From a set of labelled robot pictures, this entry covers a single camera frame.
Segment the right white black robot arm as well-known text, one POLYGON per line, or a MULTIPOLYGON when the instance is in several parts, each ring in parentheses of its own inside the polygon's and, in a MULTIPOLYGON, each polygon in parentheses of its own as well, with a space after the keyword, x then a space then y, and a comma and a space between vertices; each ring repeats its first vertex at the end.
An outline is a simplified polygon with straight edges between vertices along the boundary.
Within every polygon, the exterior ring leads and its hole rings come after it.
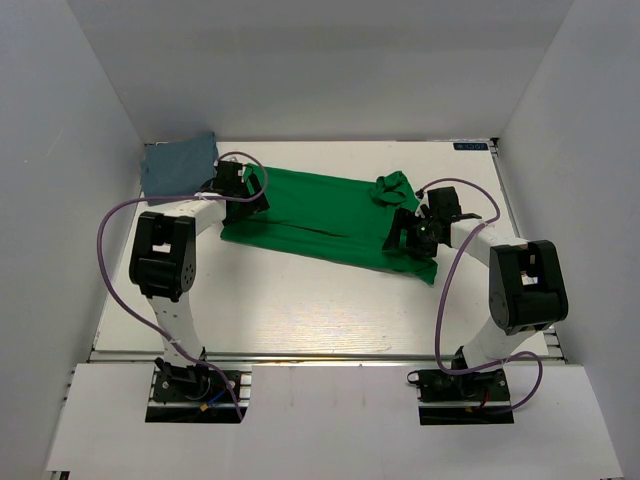
POLYGON ((490 219, 465 213, 454 187, 418 193, 420 205, 398 208, 383 249, 406 252, 418 260, 432 259, 441 245, 456 251, 439 300, 435 355, 438 367, 451 375, 453 390, 472 399, 484 391, 488 377, 513 358, 530 337, 566 319, 569 302, 555 245, 503 235, 490 219), (478 333, 456 352, 449 367, 441 360, 441 330, 453 276, 467 254, 488 268, 489 318, 478 333))

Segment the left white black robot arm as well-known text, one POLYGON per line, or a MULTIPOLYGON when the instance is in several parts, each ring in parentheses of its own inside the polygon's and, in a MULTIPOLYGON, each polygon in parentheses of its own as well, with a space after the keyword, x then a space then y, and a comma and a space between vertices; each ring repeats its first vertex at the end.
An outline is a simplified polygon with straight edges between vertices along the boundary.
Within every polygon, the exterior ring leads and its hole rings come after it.
POLYGON ((228 226, 269 209, 264 167, 235 160, 218 160, 214 166, 215 176, 192 199, 166 212, 138 216, 129 263, 129 278, 161 330, 164 353, 157 365, 177 377, 177 387, 191 399, 205 396, 212 378, 201 364, 206 349, 196 333, 189 299, 197 273, 197 237, 213 226, 228 226))

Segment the green t shirt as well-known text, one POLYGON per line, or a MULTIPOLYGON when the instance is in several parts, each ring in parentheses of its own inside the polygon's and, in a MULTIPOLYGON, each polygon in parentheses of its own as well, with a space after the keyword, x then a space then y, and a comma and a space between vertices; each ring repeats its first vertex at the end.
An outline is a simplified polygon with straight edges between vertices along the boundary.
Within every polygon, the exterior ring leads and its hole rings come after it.
POLYGON ((257 177, 267 183, 269 209, 224 227, 222 240, 434 284, 435 260, 383 249, 395 211, 418 207, 403 172, 363 181, 268 167, 257 177))

